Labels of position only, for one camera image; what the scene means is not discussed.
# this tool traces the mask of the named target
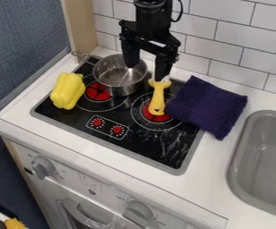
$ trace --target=silver pot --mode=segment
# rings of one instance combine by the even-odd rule
[[[140,59],[134,68],[127,68],[122,54],[101,59],[93,68],[93,77],[107,87],[110,96],[123,97],[133,94],[148,72],[146,63]]]

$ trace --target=black stovetop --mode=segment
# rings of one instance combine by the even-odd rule
[[[58,109],[47,97],[34,109],[34,114],[46,122],[159,168],[166,165],[179,169],[184,161],[188,164],[199,128],[168,115],[155,116],[148,112],[153,91],[147,83],[150,75],[135,94],[125,98],[108,96],[105,87],[98,84],[91,74],[98,60],[92,57],[75,71],[84,75],[87,89],[74,109]],[[167,102],[183,84],[172,80],[172,86],[166,90]]]

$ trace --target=yellow bell pepper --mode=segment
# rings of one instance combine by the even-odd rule
[[[86,86],[82,81],[82,74],[62,73],[59,75],[50,98],[58,108],[71,110],[80,99]]]

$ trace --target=gray sink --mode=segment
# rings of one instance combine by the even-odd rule
[[[247,119],[228,182],[245,203],[276,216],[276,112],[261,111]]]

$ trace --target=purple towel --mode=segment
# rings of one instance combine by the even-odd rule
[[[192,76],[168,103],[166,112],[223,140],[234,127],[246,103],[246,96],[217,88]]]

